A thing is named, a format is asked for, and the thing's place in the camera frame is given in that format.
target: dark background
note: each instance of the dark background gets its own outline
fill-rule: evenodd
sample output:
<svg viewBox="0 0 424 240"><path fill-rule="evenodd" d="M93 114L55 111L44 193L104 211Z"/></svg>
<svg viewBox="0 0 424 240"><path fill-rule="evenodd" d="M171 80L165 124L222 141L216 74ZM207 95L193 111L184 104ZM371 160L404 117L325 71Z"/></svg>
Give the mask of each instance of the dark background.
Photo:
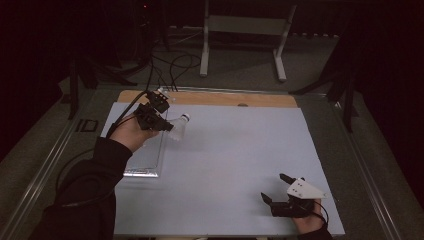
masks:
<svg viewBox="0 0 424 240"><path fill-rule="evenodd" d="M217 1L211 9L218 13L234 11L229 2ZM0 159L60 99L57 83L69 74L72 51L84 51L103 59L104 64L114 65L119 61L116 39L110 31L111 23L116 26L116 19L99 7L107 3L100 0L0 3L0 96L5 102ZM167 24L203 25L201 1L168 3ZM263 2L261 7L245 4L245 10L237 14L269 17L280 11L279 8L274 8L275 12L261 10L267 4ZM291 32L309 36L313 33L340 35L355 9L352 5L341 7L332 3L319 6L299 5ZM422 3L412 0L386 0L373 6L369 24L358 26L368 28L364 31L366 35L345 39L348 42L344 45L346 56L339 57L340 61L349 61L349 54L356 49L355 43L363 38L369 40L361 51L355 87L363 94L421 204L424 202L424 189L420 184L424 157L420 88L424 80L423 10Z"/></svg>

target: black long-sleeve shirt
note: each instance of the black long-sleeve shirt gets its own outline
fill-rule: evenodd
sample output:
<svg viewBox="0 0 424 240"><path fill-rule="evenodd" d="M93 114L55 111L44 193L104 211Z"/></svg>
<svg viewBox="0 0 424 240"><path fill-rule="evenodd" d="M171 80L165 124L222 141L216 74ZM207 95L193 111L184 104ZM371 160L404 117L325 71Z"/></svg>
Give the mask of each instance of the black long-sleeve shirt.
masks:
<svg viewBox="0 0 424 240"><path fill-rule="evenodd" d="M30 236L30 240L111 240L115 227L116 197L132 152L124 145L98 138L91 160L80 161L63 180L54 204ZM321 230L299 235L299 240L332 239Z"/></svg>

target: gray carpet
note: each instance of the gray carpet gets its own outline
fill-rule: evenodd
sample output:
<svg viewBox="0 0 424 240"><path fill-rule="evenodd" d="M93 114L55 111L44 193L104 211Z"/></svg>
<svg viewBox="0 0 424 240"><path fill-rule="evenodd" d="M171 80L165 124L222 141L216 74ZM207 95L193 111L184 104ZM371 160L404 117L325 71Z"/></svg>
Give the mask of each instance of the gray carpet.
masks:
<svg viewBox="0 0 424 240"><path fill-rule="evenodd" d="M327 38L290 38L283 55L288 76L284 84L276 78L270 52L272 44L255 48L252 44L241 44L242 47L234 49L217 42L211 48L208 77L200 78L199 67L196 67L184 73L176 84L180 90L208 88L281 93L296 90L318 79L336 42L337 39ZM172 49L199 55L201 42L191 39L172 45ZM154 54L168 61L179 56L179 53ZM181 59L178 64L189 64L189 59ZM154 65L169 84L169 64L155 60ZM175 76L181 71L173 70ZM129 80L140 83L132 88L144 88L148 75L149 71L145 69L130 77ZM152 85L157 85L158 77L159 74L155 73ZM319 94L324 93L327 87L317 89L317 94L296 97L296 100L304 112L346 230L346 235L337 239L397 239L397 236L388 237L393 232L399 233L401 239L424 239L423 211L403 179L360 94L355 95L357 116L352 119L354 132L350 134L341 124L340 109ZM98 120L99 126L102 126L111 104L119 92L127 88L103 79L97 90L83 91L82 108L74 121L67 120L67 104L55 104L2 161L0 234L3 235L0 236L11 236L4 239L27 238L41 217L42 209L53 199L59 169L71 157L91 148L101 131L99 127L95 132L75 132L78 121ZM55 145L56 139L65 139L66 145ZM63 151L54 155L58 149ZM32 186L29 193L34 195L20 202L38 170L50 163L57 165L46 177L46 184ZM379 217L385 217L385 212L390 214L394 230L390 223Z"/></svg>

